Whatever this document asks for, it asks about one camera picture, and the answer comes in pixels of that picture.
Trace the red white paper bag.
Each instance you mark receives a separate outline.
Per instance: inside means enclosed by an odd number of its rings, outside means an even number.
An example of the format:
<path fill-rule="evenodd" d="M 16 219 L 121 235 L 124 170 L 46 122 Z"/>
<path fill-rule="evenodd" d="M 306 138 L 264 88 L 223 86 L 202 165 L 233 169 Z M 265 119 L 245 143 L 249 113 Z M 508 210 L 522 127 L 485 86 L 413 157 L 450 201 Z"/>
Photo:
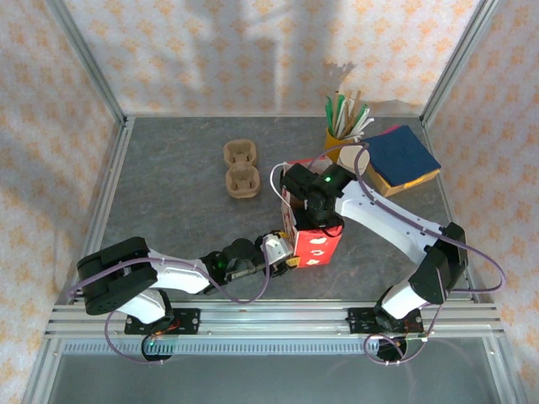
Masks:
<path fill-rule="evenodd" d="M 276 164 L 270 172 L 270 185 L 280 198 L 284 233 L 293 248 L 292 267 L 310 268 L 329 264 L 341 240 L 344 221 L 334 217 L 319 227 L 307 218 L 304 204 L 289 191 L 282 190 L 276 179 L 281 178 L 294 163 L 308 167 L 312 159 Z"/>

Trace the blue napkin stack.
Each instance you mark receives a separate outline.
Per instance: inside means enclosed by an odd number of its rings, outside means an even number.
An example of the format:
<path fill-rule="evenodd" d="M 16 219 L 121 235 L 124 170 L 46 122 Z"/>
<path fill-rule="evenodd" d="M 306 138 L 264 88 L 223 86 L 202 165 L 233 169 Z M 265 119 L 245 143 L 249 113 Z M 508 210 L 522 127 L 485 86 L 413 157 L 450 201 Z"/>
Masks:
<path fill-rule="evenodd" d="M 391 187 L 412 183 L 441 169 L 408 125 L 369 137 L 366 143 L 372 167 Z"/>

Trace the yellow straw holder tin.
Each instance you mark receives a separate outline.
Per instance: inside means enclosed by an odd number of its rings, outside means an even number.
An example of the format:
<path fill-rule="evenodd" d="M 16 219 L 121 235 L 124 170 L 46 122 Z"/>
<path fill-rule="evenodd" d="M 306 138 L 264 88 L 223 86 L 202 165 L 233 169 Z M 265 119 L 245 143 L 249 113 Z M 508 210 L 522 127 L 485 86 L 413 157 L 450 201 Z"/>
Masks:
<path fill-rule="evenodd" d="M 357 142 L 359 140 L 359 136 L 351 136 L 344 138 L 343 140 L 339 140 L 334 138 L 329 128 L 326 129 L 326 137 L 325 137 L 325 143 L 324 143 L 324 149 L 328 150 L 326 153 L 326 156 L 332 161 L 337 162 L 339 158 L 339 154 L 341 149 L 344 145 Z"/>

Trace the brown pulp cup carrier stack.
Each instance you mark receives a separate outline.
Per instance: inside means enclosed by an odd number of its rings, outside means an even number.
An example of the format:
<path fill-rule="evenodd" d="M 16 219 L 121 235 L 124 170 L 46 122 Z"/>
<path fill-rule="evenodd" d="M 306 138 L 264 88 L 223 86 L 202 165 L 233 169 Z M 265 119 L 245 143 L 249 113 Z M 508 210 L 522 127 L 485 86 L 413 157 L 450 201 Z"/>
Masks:
<path fill-rule="evenodd" d="M 223 156 L 227 165 L 225 182 L 229 195 L 235 199 L 256 196 L 261 189 L 259 170 L 256 168 L 256 145 L 249 139 L 232 140 L 223 147 Z"/>

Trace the yellow napkin stack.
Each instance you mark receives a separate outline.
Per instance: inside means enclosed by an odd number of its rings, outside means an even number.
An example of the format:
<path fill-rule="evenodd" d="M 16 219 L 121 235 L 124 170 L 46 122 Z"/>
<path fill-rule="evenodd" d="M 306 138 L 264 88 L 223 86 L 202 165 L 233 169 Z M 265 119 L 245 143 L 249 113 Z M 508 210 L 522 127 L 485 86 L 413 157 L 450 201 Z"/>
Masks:
<path fill-rule="evenodd" d="M 430 173 L 426 173 L 425 175 L 416 178 L 413 181 L 403 183 L 397 186 L 392 186 L 380 173 L 375 170 L 375 168 L 370 163 L 366 167 L 367 176 L 376 186 L 377 192 L 384 197 L 388 197 L 400 193 L 406 189 L 411 189 L 419 184 L 426 183 L 431 179 L 435 178 L 439 173 L 440 169 L 436 169 Z"/>

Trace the grey metal lower panel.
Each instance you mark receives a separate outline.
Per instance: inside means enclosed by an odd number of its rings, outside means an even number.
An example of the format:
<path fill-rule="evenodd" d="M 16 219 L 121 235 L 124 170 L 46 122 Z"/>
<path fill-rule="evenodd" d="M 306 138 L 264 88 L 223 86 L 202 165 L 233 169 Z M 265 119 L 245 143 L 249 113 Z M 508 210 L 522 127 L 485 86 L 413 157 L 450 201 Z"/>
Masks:
<path fill-rule="evenodd" d="M 163 366 L 67 355 L 47 404 L 501 404 L 482 364 L 429 347 L 403 366 L 365 356 L 192 356 Z"/>

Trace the aluminium mounting rail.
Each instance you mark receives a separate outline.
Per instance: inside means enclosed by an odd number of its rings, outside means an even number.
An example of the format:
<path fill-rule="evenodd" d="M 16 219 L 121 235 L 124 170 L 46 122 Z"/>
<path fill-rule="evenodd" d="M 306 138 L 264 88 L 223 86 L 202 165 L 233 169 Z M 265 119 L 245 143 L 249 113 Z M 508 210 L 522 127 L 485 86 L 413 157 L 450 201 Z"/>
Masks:
<path fill-rule="evenodd" d="M 348 309 L 371 302 L 347 300 L 260 300 L 238 305 L 224 300 L 175 302 L 174 307 L 200 310 L 198 335 L 203 338 L 346 338 Z M 485 337 L 504 331 L 493 303 L 448 300 L 438 317 L 435 307 L 421 310 L 424 327 L 431 323 L 434 338 Z M 97 338 L 106 316 L 89 316 L 80 302 L 55 306 L 45 329 L 47 338 Z"/>

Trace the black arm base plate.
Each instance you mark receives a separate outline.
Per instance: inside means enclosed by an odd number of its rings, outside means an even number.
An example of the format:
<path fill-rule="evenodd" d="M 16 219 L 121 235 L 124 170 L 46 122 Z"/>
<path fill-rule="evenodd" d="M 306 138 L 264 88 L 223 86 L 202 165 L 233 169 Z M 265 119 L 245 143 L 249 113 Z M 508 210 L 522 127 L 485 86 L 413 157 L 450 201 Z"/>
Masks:
<path fill-rule="evenodd" d="M 348 309 L 345 320 L 349 324 L 351 334 L 424 332 L 419 309 L 409 312 L 404 318 L 396 319 L 385 311 L 375 308 L 351 307 Z"/>
<path fill-rule="evenodd" d="M 173 308 L 165 317 L 145 324 L 133 316 L 125 321 L 126 335 L 195 335 L 200 325 L 200 309 Z"/>

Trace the aluminium table side rail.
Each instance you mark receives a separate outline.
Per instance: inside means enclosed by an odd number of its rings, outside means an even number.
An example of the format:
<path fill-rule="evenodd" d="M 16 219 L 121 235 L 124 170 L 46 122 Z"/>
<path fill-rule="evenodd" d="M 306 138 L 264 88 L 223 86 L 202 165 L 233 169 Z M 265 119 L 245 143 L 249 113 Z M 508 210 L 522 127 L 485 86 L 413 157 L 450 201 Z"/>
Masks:
<path fill-rule="evenodd" d="M 135 120 L 135 116 L 127 116 L 115 137 L 80 257 L 75 260 L 74 270 L 66 283 L 65 296 L 69 303 L 72 301 L 68 299 L 68 291 L 79 281 L 77 262 L 96 253 L 101 247 Z"/>
<path fill-rule="evenodd" d="M 422 116 L 419 117 L 419 123 L 421 125 L 421 130 L 422 130 L 422 135 L 424 137 L 425 146 L 429 150 L 430 154 L 433 157 L 435 157 L 435 150 L 434 150 L 434 147 L 432 146 L 432 141 L 430 140 L 427 125 L 425 124 Z M 442 198 L 443 205 L 447 214 L 448 221 L 456 222 L 452 202 L 450 202 L 448 198 L 448 194 L 446 192 L 446 186 L 445 186 L 442 174 L 443 172 L 440 172 L 437 175 L 436 182 L 440 189 L 441 198 Z M 470 274 L 470 268 L 469 268 L 469 265 L 467 265 L 464 269 L 463 274 L 459 278 L 456 284 L 456 287 L 450 293 L 450 299 L 451 300 L 470 300 L 473 303 L 479 303 L 481 301 L 481 297 L 475 292 L 472 292 L 472 289 L 474 289 L 475 287 L 476 287 L 476 282 L 474 279 L 474 275 Z"/>

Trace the aluminium frame post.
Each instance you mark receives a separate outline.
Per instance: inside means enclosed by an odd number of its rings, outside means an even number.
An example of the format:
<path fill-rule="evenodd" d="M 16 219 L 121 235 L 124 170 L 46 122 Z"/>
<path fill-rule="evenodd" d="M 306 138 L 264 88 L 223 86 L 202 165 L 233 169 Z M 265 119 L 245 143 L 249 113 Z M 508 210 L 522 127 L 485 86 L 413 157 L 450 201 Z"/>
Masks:
<path fill-rule="evenodd" d="M 89 75 L 90 81 L 95 86 L 103 99 L 105 106 L 113 116 L 115 123 L 119 127 L 123 127 L 126 122 L 126 115 L 120 107 L 109 82 L 105 78 L 102 69 L 99 67 L 88 42 L 85 40 L 83 33 L 79 29 L 65 0 L 45 0 L 45 2 L 67 37 L 70 46 L 77 54 L 83 68 Z"/>
<path fill-rule="evenodd" d="M 491 18 L 501 0 L 479 0 L 472 16 L 464 29 L 455 50 L 446 63 L 433 92 L 431 93 L 423 112 L 419 116 L 424 128 L 428 128 L 435 120 L 445 99 L 448 97 L 453 84 L 471 57 L 483 32 L 488 27 Z"/>

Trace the aluminium frame leg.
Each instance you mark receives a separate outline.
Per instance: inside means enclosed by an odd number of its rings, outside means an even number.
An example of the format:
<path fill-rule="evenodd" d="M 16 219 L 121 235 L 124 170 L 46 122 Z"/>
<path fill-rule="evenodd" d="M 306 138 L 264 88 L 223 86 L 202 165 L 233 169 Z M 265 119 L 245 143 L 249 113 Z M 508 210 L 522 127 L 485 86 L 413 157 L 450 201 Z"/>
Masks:
<path fill-rule="evenodd" d="M 64 342 L 60 338 L 45 338 L 42 341 L 22 404 L 48 403 L 63 348 Z"/>
<path fill-rule="evenodd" d="M 501 404 L 518 404 L 518 389 L 513 377 L 513 365 L 507 338 L 502 335 L 483 337 L 483 345 L 499 402 Z"/>

